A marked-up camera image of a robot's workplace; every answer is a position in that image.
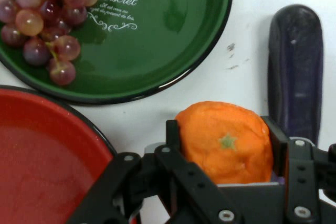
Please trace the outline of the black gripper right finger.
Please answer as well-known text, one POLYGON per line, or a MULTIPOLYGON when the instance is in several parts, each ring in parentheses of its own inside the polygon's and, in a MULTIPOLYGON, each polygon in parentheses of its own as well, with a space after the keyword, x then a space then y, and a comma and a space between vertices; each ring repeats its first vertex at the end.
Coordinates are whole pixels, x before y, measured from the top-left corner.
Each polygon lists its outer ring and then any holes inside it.
POLYGON ((323 151, 308 140, 290 139, 269 116, 276 175, 285 179, 284 223, 335 223, 335 206, 319 197, 323 190, 335 201, 335 144, 323 151))

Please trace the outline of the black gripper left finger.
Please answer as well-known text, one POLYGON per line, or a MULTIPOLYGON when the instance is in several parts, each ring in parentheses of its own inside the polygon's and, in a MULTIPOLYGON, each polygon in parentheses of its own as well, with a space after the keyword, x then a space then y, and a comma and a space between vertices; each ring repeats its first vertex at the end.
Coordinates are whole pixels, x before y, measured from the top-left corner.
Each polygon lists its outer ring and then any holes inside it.
POLYGON ((116 155, 68 223, 138 222, 143 201, 158 196, 169 223, 241 223, 242 215, 219 188, 180 152, 176 120, 166 122, 166 141, 152 153, 116 155))

